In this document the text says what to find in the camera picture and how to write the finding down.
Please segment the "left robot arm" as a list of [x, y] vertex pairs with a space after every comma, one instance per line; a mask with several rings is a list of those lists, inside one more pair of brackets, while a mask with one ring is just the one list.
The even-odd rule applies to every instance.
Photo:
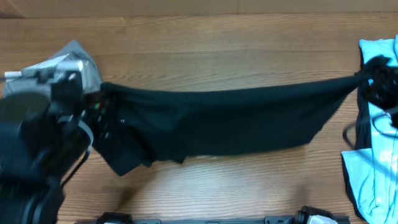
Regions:
[[56, 223], [63, 188], [89, 158], [111, 97], [78, 72], [1, 100], [1, 223]]

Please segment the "black polo shirt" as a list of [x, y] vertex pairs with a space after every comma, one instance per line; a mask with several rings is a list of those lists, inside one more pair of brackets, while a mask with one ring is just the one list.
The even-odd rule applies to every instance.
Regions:
[[228, 91], [176, 92], [104, 83], [109, 109], [94, 148], [117, 175], [155, 161], [230, 156], [308, 144], [359, 76]]

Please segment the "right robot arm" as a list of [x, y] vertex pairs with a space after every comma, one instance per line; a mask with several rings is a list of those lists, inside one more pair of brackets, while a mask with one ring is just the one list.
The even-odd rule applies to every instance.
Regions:
[[358, 75], [373, 82], [361, 91], [366, 101], [388, 113], [392, 126], [397, 128], [397, 67], [389, 66], [392, 59], [377, 55], [366, 62]]

